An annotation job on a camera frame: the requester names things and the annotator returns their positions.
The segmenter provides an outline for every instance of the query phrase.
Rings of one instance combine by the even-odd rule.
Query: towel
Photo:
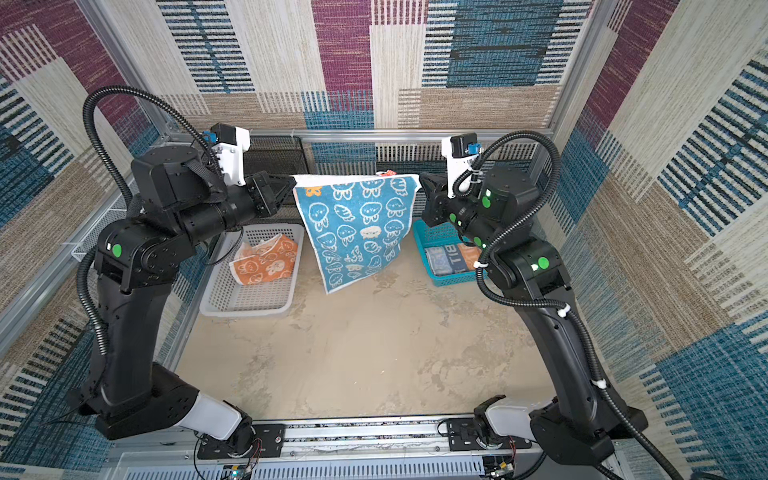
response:
[[[378,273],[411,230],[417,175],[294,175],[326,293]]]

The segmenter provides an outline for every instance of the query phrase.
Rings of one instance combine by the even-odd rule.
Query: blue basket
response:
[[[424,262],[424,267],[427,269],[427,274],[435,286],[453,285],[455,283],[472,282],[475,280],[474,270],[454,273],[453,275],[437,276],[429,268],[429,260],[427,260],[425,249],[458,243],[458,233],[450,222],[441,223],[437,227],[430,228],[427,227],[424,220],[414,220],[413,236],[416,237],[416,246],[419,248],[419,255],[422,256],[422,262]]]

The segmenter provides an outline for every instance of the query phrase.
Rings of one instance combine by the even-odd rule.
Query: white plastic basket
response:
[[[284,233],[299,245],[296,252],[296,263],[293,265],[293,275],[290,278],[260,283],[259,285],[240,285],[232,277],[230,265],[235,253],[229,254],[226,260],[214,267],[210,280],[205,286],[203,300],[200,302],[200,313],[208,316],[259,316],[273,315],[288,310],[293,301],[293,290],[296,288],[296,277],[299,272],[301,246],[304,241],[304,227],[293,223],[270,223],[264,225],[247,225],[244,227],[243,241],[255,246],[261,241],[269,240],[278,233]],[[219,255],[227,252],[237,242],[240,232],[227,233],[219,240],[216,253],[212,258],[218,260]]]

